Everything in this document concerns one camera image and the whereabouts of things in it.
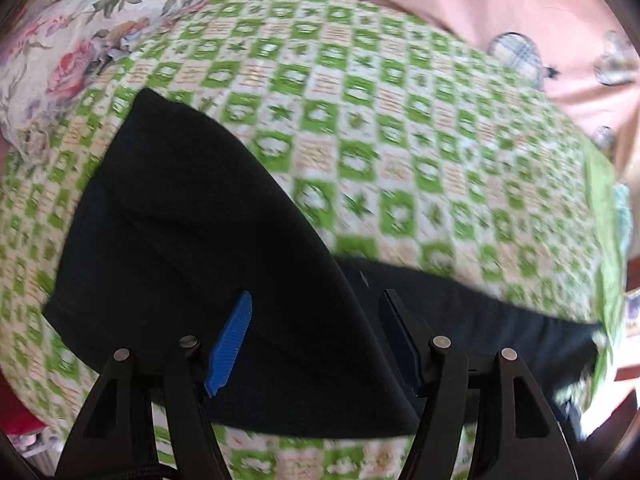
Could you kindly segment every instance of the pink fabric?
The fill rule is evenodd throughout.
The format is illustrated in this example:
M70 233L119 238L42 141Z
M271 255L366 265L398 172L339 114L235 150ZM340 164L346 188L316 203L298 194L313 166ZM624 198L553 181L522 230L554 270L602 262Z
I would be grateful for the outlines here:
M615 31L623 43L628 41L603 0L369 1L416 14L483 51L501 34L528 36L543 65L560 72L555 80L543 80L546 94L594 140L601 126L612 128L618 138L616 167L624 168L638 127L638 54L625 45L632 82L604 86L596 79L595 65L613 49L607 33Z

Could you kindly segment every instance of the bedspread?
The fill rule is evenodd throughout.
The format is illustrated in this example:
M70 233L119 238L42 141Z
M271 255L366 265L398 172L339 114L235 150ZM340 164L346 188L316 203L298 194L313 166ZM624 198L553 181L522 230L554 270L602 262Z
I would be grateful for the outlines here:
M512 66L622 172L638 130L640 58L603 0L370 0L450 30Z
M334 253L419 267L538 312L603 322L594 382L603 380L622 311L613 172L544 94L395 10L356 0L210 0L108 66L52 135L43 164L9 154L0 363L47 424L69 430L95 373L40 307L75 204L145 86L242 140ZM591 394L584 390L585 403ZM161 456L171 462L166 423L155 414ZM303 469L314 478L388 478L410 443L216 431L238 479ZM456 471L464 475L466 438L461 446Z

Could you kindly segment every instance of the plaid pattern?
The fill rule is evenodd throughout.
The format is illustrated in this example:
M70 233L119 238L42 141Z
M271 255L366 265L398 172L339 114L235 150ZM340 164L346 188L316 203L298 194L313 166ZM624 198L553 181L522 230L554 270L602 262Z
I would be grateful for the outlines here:
M631 83L638 73L638 54L617 32L605 34L604 54L595 63L596 79L604 86Z
M600 126L593 134L593 143L609 160L613 160L616 147L616 132L609 126Z
M536 45L527 36L508 32L495 38L489 46L490 56L513 68L533 88L542 84L542 58Z

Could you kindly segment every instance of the black towel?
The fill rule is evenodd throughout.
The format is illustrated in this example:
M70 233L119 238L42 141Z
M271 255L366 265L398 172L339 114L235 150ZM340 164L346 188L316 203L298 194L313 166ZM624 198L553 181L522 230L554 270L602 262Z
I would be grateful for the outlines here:
M354 260L341 264L354 274ZM386 266L373 265L379 270L366 272L376 273L379 286ZM396 271L414 284L426 276ZM395 286L397 276L389 276ZM362 290L358 273L351 281L353 289L311 225L233 135L145 89L82 196L44 313L69 349L99 372L117 348L163 352L197 334L212 309L221 312L222 328L220 306L240 286L254 297L254 317L228 385L208 403L211 420L290 436L413 433L421 403L398 381L375 326L375 294ZM449 294L455 291L445 287L433 295L439 303L415 294L406 302L446 312L441 300ZM467 301L480 312L488 300L470 291ZM465 315L463 307L457 315ZM456 325L452 318L447 335L463 343ZM593 331L564 328L571 341L584 342ZM570 363L571 375L585 364Z
M592 335L599 324L580 324L543 316L481 294L453 280L362 258L336 258L351 285L376 338L381 342L399 383L400 372L384 337L378 298L394 288L414 316L436 334L446 335L467 351L495 355L513 348L527 364L549 402L561 388L593 371L598 349ZM418 413L424 403L402 386ZM473 412L466 421L475 421Z

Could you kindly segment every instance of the floral pillow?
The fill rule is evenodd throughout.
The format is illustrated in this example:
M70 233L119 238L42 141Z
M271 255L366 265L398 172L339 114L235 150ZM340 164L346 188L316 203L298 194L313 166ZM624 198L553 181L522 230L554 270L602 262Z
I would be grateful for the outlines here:
M105 63L206 0L60 0L0 45L0 130L31 163L48 133Z

